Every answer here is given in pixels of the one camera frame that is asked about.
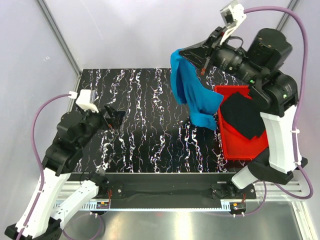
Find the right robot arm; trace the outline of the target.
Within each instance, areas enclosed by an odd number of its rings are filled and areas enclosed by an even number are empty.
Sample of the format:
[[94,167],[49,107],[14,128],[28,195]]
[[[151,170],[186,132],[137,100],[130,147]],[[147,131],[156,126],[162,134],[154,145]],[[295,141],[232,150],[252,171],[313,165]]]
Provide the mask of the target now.
[[206,40],[183,48],[179,54],[202,73],[216,67],[247,84],[258,107],[268,148],[232,177],[227,192],[236,199],[258,180],[286,185],[294,170],[303,169],[308,160],[301,156],[292,137],[298,86],[280,71],[293,49],[291,44],[273,28],[259,30],[248,50],[229,45],[229,40],[226,29],[218,27]]

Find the blue t-shirt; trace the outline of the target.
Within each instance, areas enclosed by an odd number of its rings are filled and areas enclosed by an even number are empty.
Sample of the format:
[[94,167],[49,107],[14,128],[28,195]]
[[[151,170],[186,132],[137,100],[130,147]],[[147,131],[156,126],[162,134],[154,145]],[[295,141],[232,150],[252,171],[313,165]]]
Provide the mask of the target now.
[[206,89],[200,82],[196,68],[180,55],[180,49],[170,56],[170,84],[175,100],[188,105],[190,122],[196,127],[215,131],[214,119],[224,96]]

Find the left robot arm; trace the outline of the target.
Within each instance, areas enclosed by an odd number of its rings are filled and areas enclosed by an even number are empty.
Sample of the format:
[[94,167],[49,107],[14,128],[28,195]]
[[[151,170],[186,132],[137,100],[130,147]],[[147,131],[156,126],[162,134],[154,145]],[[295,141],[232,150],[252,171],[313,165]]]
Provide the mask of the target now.
[[91,110],[65,113],[57,125],[57,133],[41,163],[43,176],[23,216],[9,225],[4,234],[12,240],[57,240],[71,218],[90,199],[108,193],[108,179],[90,173],[82,185],[59,206],[60,191],[83,157],[83,149],[99,130],[115,130],[122,126],[125,111],[105,105]]

